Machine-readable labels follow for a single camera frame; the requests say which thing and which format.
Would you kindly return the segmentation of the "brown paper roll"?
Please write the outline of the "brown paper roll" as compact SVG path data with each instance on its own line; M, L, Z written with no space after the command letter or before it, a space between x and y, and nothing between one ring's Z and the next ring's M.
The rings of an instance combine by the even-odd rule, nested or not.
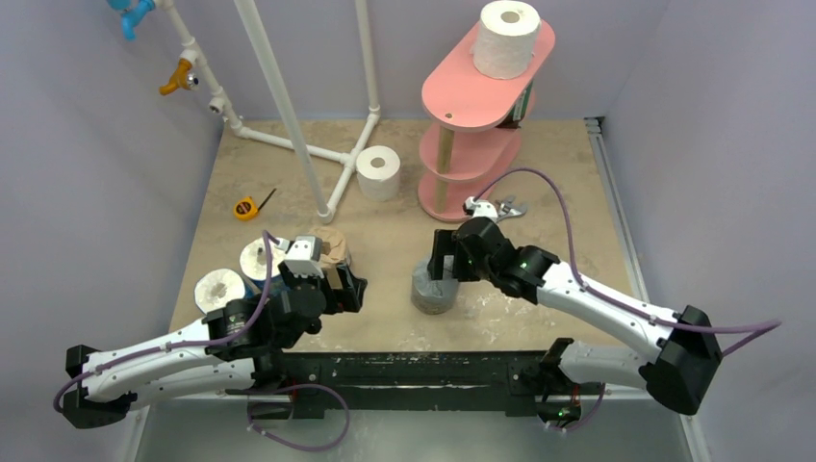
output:
M322 241L319 261L323 269L328 270L337 265L352 266L348 242L341 230L332 226L313 226L308 234Z

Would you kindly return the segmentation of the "grey paper roll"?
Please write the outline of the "grey paper roll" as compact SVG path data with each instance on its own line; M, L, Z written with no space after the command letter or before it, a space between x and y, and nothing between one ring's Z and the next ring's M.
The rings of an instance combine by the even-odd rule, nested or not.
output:
M441 315L451 310L456 302L459 281L453 277L453 258L446 257L443 278L432 280L427 269L429 257L419 260L413 269L411 302L425 315Z

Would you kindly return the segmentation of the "green paper roll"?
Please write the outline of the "green paper roll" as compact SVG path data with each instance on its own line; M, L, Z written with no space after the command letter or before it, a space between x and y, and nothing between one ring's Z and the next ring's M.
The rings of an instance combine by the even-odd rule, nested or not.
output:
M519 97L516 99L511 110L505 115L501 123L497 125L499 129L518 129L527 114L529 100L533 92L533 82L530 82Z

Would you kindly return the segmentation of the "white paper towel roll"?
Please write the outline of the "white paper towel roll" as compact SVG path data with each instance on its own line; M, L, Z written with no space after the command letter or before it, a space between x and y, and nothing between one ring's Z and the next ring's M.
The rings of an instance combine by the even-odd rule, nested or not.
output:
M499 80L521 76L534 54L541 28L538 11L523 1L492 1L479 16L472 61L483 75Z

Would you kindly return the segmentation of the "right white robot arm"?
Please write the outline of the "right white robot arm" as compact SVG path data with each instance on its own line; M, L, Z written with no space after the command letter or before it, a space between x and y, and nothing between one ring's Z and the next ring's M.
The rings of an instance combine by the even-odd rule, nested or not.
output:
M585 279L541 247L513 245L489 218L435 230L427 271L433 280L488 281L508 297L556 309L623 343L606 351L573 343L544 361L540 377L554 392L575 382L615 383L695 415L724 357L704 311L688 305L676 312Z

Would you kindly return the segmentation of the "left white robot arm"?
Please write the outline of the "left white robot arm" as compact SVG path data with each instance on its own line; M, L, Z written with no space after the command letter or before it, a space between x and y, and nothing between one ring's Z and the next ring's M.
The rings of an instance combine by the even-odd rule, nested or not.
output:
M118 350L77 345L65 356L70 379L54 410L79 429L122 421L155 401L214 390L273 394L288 380L285 350L322 328L321 316L361 310L368 281L349 266L327 276L286 276L276 295L235 298L185 327Z

